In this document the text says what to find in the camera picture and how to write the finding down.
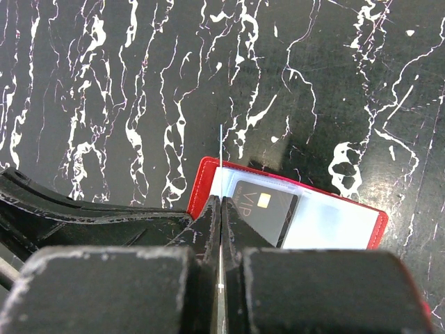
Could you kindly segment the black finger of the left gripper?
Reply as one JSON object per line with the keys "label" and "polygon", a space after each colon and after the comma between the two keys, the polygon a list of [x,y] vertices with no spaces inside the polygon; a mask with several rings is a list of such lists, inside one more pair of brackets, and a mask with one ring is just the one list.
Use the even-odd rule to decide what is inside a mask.
{"label": "black finger of the left gripper", "polygon": [[73,200],[1,172],[1,243],[22,261],[46,246],[164,246],[192,221],[181,210]]}

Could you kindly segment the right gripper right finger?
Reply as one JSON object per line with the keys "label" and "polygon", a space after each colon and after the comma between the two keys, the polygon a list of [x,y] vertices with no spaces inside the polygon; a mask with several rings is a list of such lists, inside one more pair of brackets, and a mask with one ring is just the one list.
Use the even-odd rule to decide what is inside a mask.
{"label": "right gripper right finger", "polygon": [[410,272],[392,253],[273,248],[221,203],[229,333],[431,333]]}

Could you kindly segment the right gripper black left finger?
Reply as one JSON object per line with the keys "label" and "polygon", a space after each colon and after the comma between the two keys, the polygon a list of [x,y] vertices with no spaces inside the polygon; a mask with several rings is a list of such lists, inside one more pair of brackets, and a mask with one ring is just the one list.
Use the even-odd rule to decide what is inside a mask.
{"label": "right gripper black left finger", "polygon": [[50,246],[25,261],[2,333],[210,333],[220,200],[178,246]]}

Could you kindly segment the thin white credit card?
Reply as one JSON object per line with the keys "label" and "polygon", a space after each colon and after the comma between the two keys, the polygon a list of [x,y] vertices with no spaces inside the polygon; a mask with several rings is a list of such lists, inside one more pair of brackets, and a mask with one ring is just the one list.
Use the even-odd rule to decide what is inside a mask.
{"label": "thin white credit card", "polygon": [[[220,124],[220,149],[219,149],[219,166],[220,166],[220,198],[223,198],[223,125]],[[220,249],[219,249],[219,279],[218,279],[218,315],[217,315],[217,333],[226,333],[225,329],[225,278],[223,268],[223,234],[220,233]]]}

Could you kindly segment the red card holder wallet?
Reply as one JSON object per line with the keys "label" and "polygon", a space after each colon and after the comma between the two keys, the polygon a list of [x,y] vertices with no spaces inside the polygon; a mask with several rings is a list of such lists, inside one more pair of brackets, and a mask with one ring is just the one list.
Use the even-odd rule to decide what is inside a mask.
{"label": "red card holder wallet", "polygon": [[[222,163],[222,180],[222,196],[231,199],[239,180],[298,196],[296,210],[280,248],[376,249],[389,220],[384,211],[228,161]],[[193,218],[201,213],[210,195],[220,195],[220,166],[217,158],[204,157],[188,203],[187,211]]]}

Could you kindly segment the black VIP credit card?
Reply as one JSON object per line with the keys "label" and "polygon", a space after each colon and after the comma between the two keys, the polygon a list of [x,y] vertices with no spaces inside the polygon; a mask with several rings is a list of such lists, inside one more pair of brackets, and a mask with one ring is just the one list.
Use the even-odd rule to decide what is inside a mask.
{"label": "black VIP credit card", "polygon": [[297,195],[239,180],[232,199],[249,226],[270,244],[282,247],[298,204]]}

